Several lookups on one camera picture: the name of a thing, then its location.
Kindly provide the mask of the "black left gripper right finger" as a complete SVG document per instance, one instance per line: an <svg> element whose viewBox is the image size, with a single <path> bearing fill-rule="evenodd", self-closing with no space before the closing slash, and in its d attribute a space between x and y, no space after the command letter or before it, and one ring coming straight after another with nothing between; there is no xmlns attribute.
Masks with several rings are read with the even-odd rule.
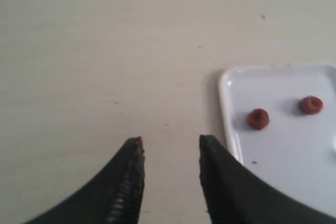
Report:
<svg viewBox="0 0 336 224"><path fill-rule="evenodd" d="M335 223L262 181L213 135L200 135L200 182L212 223Z"/></svg>

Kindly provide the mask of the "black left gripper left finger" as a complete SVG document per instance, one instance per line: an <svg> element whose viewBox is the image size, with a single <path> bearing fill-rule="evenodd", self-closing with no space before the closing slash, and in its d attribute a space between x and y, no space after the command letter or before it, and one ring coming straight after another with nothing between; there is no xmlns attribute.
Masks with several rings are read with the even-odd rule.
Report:
<svg viewBox="0 0 336 224"><path fill-rule="evenodd" d="M142 138L127 139L97 175L29 223L138 223L144 161Z"/></svg>

